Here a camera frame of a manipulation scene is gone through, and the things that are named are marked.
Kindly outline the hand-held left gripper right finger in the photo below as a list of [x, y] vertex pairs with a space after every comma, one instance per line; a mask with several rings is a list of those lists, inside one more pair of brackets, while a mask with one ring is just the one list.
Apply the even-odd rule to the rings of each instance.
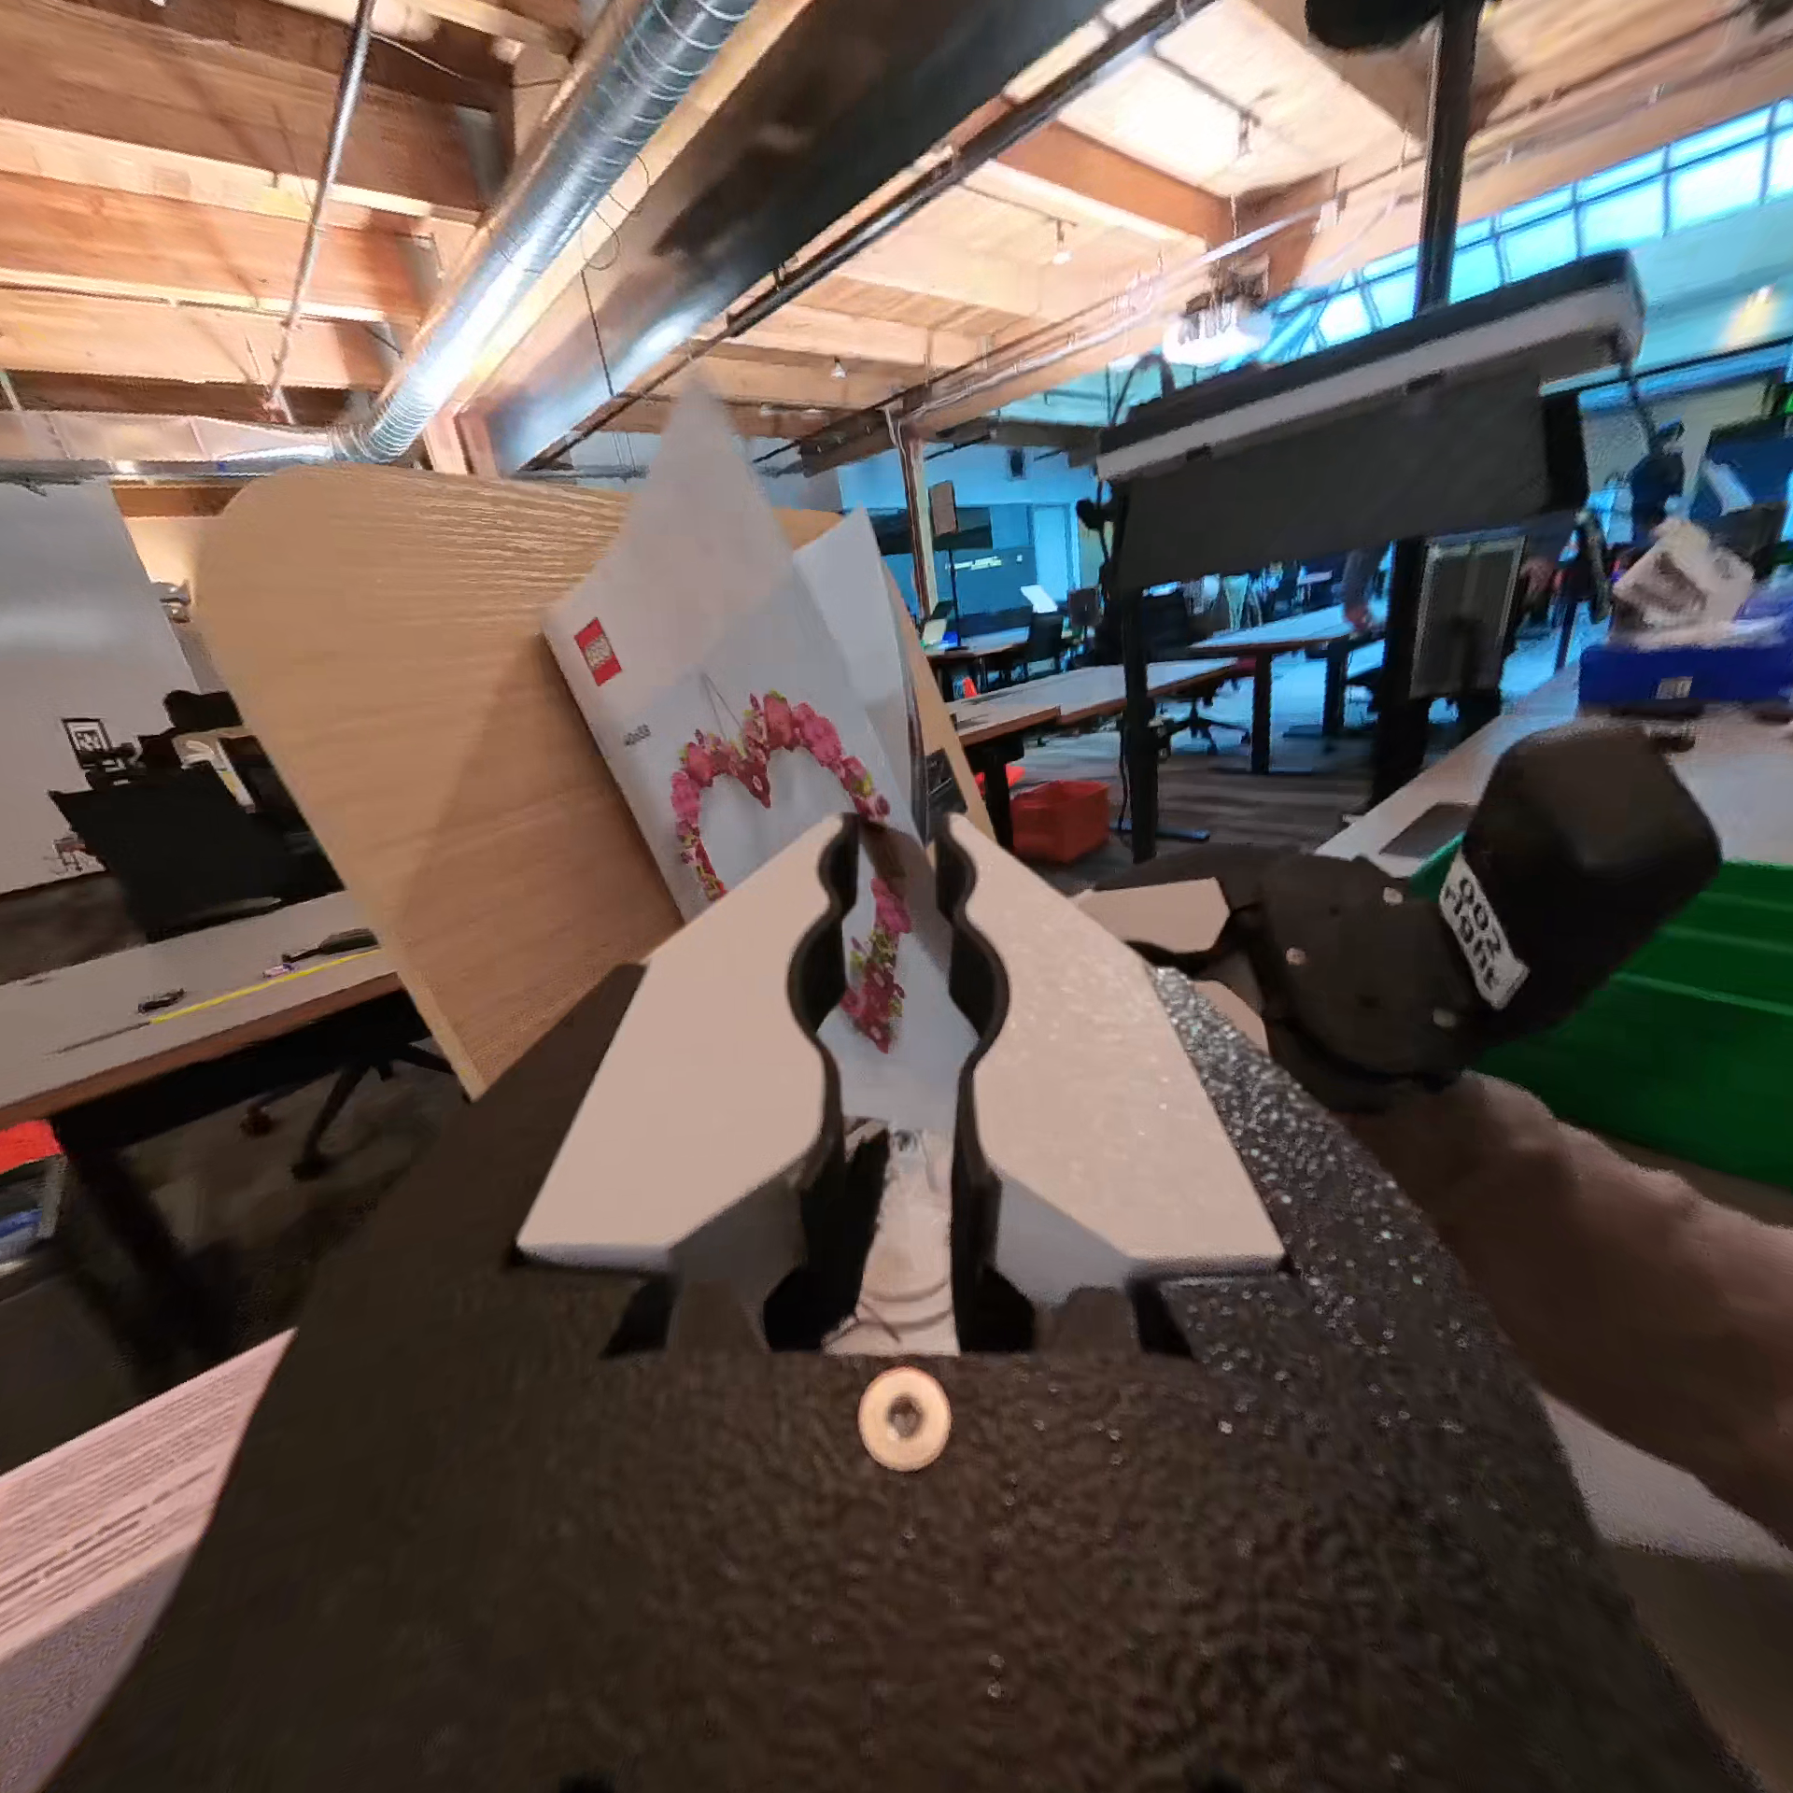
[[971, 822], [936, 840], [957, 1074], [959, 1282], [1174, 1282], [1285, 1266], [1155, 974]]

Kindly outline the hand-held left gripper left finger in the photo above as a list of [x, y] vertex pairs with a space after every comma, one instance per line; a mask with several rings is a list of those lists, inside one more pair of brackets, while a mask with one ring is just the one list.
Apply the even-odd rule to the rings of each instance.
[[529, 1263], [782, 1282], [844, 1167], [840, 1066], [860, 824], [821, 822], [643, 965], [514, 1240]]

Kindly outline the white book stand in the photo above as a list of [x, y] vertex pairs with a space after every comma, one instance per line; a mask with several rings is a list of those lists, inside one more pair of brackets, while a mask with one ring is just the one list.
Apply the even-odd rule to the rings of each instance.
[[953, 1286], [953, 1135], [897, 1129], [859, 1299], [824, 1341], [831, 1356], [948, 1358], [959, 1353]]

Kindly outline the brick set instruction booklet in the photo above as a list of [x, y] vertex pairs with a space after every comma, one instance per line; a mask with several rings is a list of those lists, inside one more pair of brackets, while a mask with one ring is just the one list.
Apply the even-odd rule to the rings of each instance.
[[545, 614], [668, 892], [692, 919], [821, 822], [857, 816], [832, 1031], [909, 1069], [937, 976], [916, 932], [912, 677], [864, 512], [796, 548], [723, 405], [685, 396], [631, 514]]

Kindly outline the person's right forearm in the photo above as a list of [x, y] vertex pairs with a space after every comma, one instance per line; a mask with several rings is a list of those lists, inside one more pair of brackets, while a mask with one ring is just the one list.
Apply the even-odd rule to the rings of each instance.
[[1792, 1233], [1469, 1074], [1340, 1122], [1535, 1380], [1792, 1543]]

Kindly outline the red plastic crate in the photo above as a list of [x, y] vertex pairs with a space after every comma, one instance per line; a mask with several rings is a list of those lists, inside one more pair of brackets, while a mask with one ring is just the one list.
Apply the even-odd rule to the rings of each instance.
[[1050, 778], [1013, 796], [1013, 851], [1028, 861], [1067, 867], [1097, 854], [1113, 832], [1109, 780]]

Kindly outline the background office desk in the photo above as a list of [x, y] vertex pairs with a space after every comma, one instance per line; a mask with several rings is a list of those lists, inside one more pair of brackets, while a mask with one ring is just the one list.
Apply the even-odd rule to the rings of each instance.
[[[1340, 605], [1263, 623], [1253, 629], [1214, 633], [1196, 642], [1182, 659], [1150, 661], [1147, 667], [1147, 707], [1194, 702], [1199, 687], [1250, 681], [1251, 713], [1245, 728], [1246, 768], [1256, 776], [1293, 772], [1273, 761], [1273, 663], [1281, 658], [1322, 655], [1329, 667], [1322, 737], [1332, 740], [1344, 728], [1344, 694], [1351, 653], [1383, 638], [1383, 614], [1371, 607], [1356, 626]], [[966, 746], [995, 740], [1009, 731], [1039, 731], [1049, 726], [1073, 728], [1124, 715], [1129, 708], [1129, 681], [1119, 663], [1083, 666], [1063, 674], [1034, 678], [1016, 687], [953, 702], [948, 715]]]

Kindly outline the green plastic bin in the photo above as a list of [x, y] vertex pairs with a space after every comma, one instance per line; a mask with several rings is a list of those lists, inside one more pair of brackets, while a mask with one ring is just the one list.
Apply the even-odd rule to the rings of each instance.
[[1477, 1066], [1561, 1120], [1792, 1187], [1792, 869], [1725, 861], [1555, 1028]]

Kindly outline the yellow tape measure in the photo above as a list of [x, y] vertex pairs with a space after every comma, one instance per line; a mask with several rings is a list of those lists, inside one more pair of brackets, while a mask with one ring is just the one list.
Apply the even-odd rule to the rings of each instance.
[[143, 1031], [145, 1027], [166, 1025], [168, 1020], [178, 1020], [181, 1015], [205, 1014], [208, 1010], [237, 999], [270, 995], [274, 987], [284, 985], [288, 982], [317, 976], [339, 965], [349, 965], [357, 958], [377, 955], [378, 951], [381, 943], [377, 935], [367, 929], [336, 932], [324, 937], [314, 948], [299, 951], [298, 955], [281, 958], [252, 983], [243, 983], [234, 991], [213, 993], [208, 997], [193, 997], [191, 993], [179, 991], [168, 993], [165, 997], [145, 999], [140, 1008], [136, 1020], [128, 1020], [93, 1036], [61, 1044], [51, 1052], [56, 1056], [62, 1056], [84, 1049], [88, 1046], [100, 1046], [113, 1040], [124, 1040], [132, 1033]]

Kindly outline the blue storage bin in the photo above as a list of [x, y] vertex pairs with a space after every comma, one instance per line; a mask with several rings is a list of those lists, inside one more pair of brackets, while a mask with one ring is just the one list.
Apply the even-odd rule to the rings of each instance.
[[1577, 667], [1583, 711], [1692, 720], [1712, 708], [1789, 699], [1789, 616], [1742, 618], [1714, 629], [1614, 633]]

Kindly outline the black monitor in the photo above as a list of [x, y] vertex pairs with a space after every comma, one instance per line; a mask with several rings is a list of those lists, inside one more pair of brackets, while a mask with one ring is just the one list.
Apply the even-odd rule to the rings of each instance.
[[1631, 252], [1602, 252], [1132, 409], [1096, 454], [1106, 591], [1579, 509], [1569, 381], [1623, 368], [1644, 319]]

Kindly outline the light wooden partition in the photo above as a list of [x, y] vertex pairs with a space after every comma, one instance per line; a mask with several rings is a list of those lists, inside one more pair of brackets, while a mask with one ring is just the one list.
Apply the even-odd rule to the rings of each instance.
[[627, 506], [319, 464], [205, 530], [197, 626], [472, 1096], [684, 924], [542, 628]]

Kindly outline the grey side desk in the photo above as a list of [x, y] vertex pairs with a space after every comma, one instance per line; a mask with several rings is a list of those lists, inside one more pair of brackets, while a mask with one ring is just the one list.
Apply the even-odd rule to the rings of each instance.
[[61, 1044], [136, 1020], [145, 999], [179, 991], [208, 997], [252, 983], [281, 958], [364, 924], [354, 899], [336, 892], [5, 983], [5, 1127], [47, 1122], [100, 1096], [143, 1088], [178, 1069], [220, 1063], [248, 1046], [288, 1040], [330, 1015], [403, 997], [397, 968], [381, 949], [258, 997], [54, 1054]]

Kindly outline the black vertical pole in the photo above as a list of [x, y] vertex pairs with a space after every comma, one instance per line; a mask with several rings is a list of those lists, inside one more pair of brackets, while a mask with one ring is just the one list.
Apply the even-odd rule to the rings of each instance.
[[1445, 308], [1449, 300], [1465, 160], [1474, 131], [1474, 73], [1482, 12], [1482, 1], [1445, 1], [1433, 34], [1417, 246], [1417, 315]]

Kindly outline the silver ventilation duct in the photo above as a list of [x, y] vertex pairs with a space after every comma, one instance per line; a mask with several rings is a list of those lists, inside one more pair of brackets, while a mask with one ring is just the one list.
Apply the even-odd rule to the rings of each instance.
[[636, 163], [685, 93], [757, 10], [754, 1], [612, 4], [575, 60], [367, 419], [336, 428], [337, 463], [395, 463], [450, 403], [599, 202]]

